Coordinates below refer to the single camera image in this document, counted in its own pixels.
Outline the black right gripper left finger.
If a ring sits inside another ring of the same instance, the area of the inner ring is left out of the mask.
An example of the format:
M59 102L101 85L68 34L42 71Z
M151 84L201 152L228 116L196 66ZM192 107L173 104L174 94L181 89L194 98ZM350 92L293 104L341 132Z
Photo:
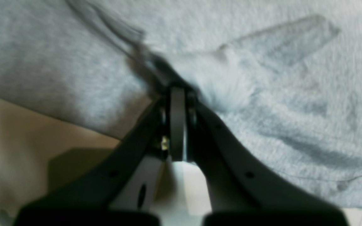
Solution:
M152 103L137 125L93 169L19 212L15 226L159 226L149 213L168 151L161 148L167 131L169 98Z

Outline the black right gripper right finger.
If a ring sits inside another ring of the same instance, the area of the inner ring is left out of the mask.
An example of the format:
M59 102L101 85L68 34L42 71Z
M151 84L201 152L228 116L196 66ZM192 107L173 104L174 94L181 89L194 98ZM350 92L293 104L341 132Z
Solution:
M170 89L173 161L203 172L212 212L204 226L346 226L334 205L277 176L233 136L192 92Z

